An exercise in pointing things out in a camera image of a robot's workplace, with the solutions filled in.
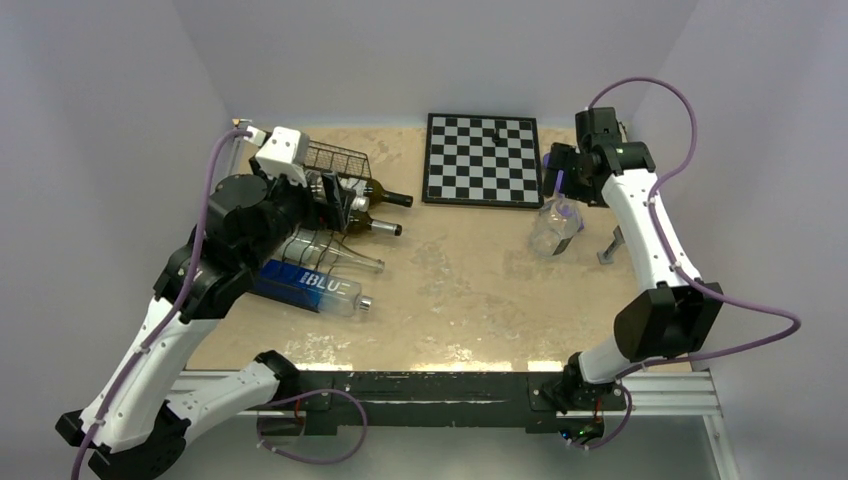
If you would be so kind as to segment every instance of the table surface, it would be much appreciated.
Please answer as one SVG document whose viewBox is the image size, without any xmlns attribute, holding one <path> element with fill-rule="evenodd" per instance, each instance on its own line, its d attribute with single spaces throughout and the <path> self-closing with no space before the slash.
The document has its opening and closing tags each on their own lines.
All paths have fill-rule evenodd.
<svg viewBox="0 0 848 480">
<path fill-rule="evenodd" d="M 244 295 L 189 361 L 191 369 L 241 369 L 275 349 L 299 366 L 356 370 L 526 371 L 559 368 L 572 353 L 612 332 L 615 315 L 637 294 L 626 246 L 615 263 L 596 257 L 612 241 L 610 210 L 584 207 L 585 229 L 555 259 L 527 240 L 535 211 L 420 202 L 426 129 L 303 128 L 313 140 L 368 155 L 387 189 L 411 194 L 407 209 L 381 204 L 375 219 L 403 235 L 348 238 L 383 259 L 373 274 L 336 269 L 374 298 L 354 317 L 315 314 Z M 539 131 L 541 151 L 574 143 L 574 130 Z M 246 161 L 240 171 L 248 172 Z M 666 370 L 688 370 L 688 364 Z"/>
</svg>

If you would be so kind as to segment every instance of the chess piece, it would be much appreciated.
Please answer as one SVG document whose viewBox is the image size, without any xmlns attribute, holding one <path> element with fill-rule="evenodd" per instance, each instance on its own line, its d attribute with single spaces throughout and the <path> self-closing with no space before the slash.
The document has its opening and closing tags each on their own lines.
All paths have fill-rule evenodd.
<svg viewBox="0 0 848 480">
<path fill-rule="evenodd" d="M 494 133 L 492 134 L 492 142 L 496 147 L 503 145 L 503 138 L 501 138 L 500 131 L 497 127 L 495 127 Z"/>
</svg>

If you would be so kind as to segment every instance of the white wall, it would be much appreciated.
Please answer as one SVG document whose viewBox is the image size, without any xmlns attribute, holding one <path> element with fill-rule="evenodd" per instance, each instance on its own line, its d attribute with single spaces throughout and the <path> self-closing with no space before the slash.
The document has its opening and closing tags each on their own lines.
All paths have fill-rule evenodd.
<svg viewBox="0 0 848 480">
<path fill-rule="evenodd" d="M 695 106 L 694 166 L 663 195 L 725 292 L 798 312 L 800 332 L 710 363 L 743 478 L 845 478 L 848 4 L 701 1 L 660 76 Z M 685 112 L 652 88 L 634 121 L 662 170 Z M 787 321 L 725 307 L 704 351 Z"/>
<path fill-rule="evenodd" d="M 167 0 L 2 0 L 0 65 L 0 478 L 67 478 L 228 117 Z"/>
<path fill-rule="evenodd" d="M 697 0 L 175 0 L 230 111 L 288 124 L 481 112 L 572 124 L 655 74 Z M 624 117 L 645 87 L 616 96 Z"/>
</svg>

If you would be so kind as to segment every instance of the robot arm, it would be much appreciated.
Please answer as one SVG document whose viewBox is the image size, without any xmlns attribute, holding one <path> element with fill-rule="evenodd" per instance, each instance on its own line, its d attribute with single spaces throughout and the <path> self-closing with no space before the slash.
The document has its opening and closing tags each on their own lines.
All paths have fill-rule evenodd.
<svg viewBox="0 0 848 480">
<path fill-rule="evenodd" d="M 85 409 L 62 415 L 56 424 L 75 446 L 98 425 L 88 447 L 95 450 L 89 465 L 100 478 L 155 478 L 209 428 L 247 408 L 299 393 L 297 369 L 271 351 L 205 389 L 168 395 L 200 342 L 253 286 L 259 270 L 298 225 L 309 222 L 343 230 L 354 204 L 355 193 L 341 188 L 335 174 L 303 169 L 306 135 L 281 127 L 272 132 L 252 126 L 247 130 L 252 134 L 248 141 L 260 147 L 250 161 L 253 174 L 227 177 L 210 195 L 201 257 L 179 313 L 145 346 L 176 303 L 197 231 L 168 260 L 141 329 L 101 394 Z M 141 356 L 135 366 L 119 379 L 137 354 Z M 117 393 L 98 419 L 106 392 L 116 381 Z"/>
<path fill-rule="evenodd" d="M 648 147 L 624 142 L 615 110 L 593 108 L 576 115 L 579 149 L 554 144 L 543 190 L 560 192 L 590 206 L 609 207 L 619 221 L 639 284 L 639 295 L 615 318 L 613 335 L 596 347 L 574 354 L 563 380 L 546 394 L 563 409 L 591 408 L 612 383 L 648 359 L 672 358 L 700 350 L 721 308 L 684 281 L 669 264 L 648 209 L 648 192 L 657 181 Z M 654 206 L 676 261 L 701 282 L 700 273 L 686 256 L 657 194 Z M 706 284 L 721 293 L 717 283 Z"/>
</svg>

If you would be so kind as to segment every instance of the wine bottle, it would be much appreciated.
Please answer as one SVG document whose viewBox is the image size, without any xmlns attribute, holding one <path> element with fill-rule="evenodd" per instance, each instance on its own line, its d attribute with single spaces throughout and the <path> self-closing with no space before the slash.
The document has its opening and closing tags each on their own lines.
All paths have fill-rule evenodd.
<svg viewBox="0 0 848 480">
<path fill-rule="evenodd" d="M 297 235 L 289 237 L 279 249 L 277 256 L 293 263 L 307 265 L 358 267 L 381 273 L 386 267 L 382 260 L 357 253 L 339 243 L 328 232 L 315 232 L 301 228 Z"/>
<path fill-rule="evenodd" d="M 400 205 L 402 207 L 412 206 L 412 196 L 390 192 L 383 184 L 373 178 L 346 177 L 342 178 L 342 186 L 354 190 L 358 195 L 367 197 L 371 205 L 383 202 Z"/>
<path fill-rule="evenodd" d="M 403 227 L 398 225 L 397 223 L 374 220 L 373 218 L 371 218 L 371 215 L 368 215 L 368 212 L 359 212 L 356 210 L 351 210 L 350 220 L 348 220 L 347 229 L 345 230 L 345 233 L 357 235 L 360 233 L 367 232 L 369 230 L 372 232 L 394 235 L 396 237 L 399 237 L 400 234 L 403 233 Z"/>
</svg>

